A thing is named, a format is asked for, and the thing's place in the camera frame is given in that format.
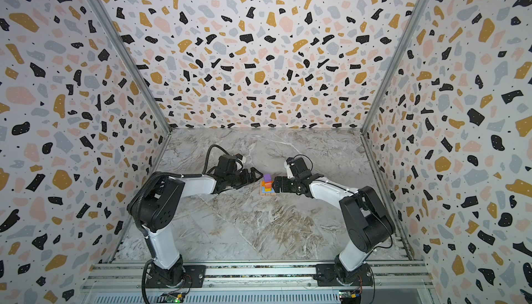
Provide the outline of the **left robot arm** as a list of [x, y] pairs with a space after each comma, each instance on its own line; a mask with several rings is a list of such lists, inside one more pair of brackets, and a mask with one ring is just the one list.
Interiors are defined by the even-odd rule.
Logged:
[[217, 195], [262, 178], [263, 173], [256, 168], [244, 167], [240, 154], [224, 154], [216, 166], [197, 174], [152, 174], [127, 206], [151, 255], [145, 275], [167, 287], [181, 286], [189, 280], [173, 239], [172, 220], [183, 197]]

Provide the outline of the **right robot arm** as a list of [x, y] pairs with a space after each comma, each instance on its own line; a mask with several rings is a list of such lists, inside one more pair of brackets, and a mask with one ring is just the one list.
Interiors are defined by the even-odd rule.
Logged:
[[335, 257], [332, 272], [317, 275], [317, 280], [351, 285], [364, 280], [367, 258], [386, 240], [392, 240], [395, 224], [376, 191], [370, 186], [348, 188], [313, 173], [304, 156], [285, 161], [286, 176], [273, 181], [275, 193], [294, 193], [321, 200], [342, 212], [349, 241]]

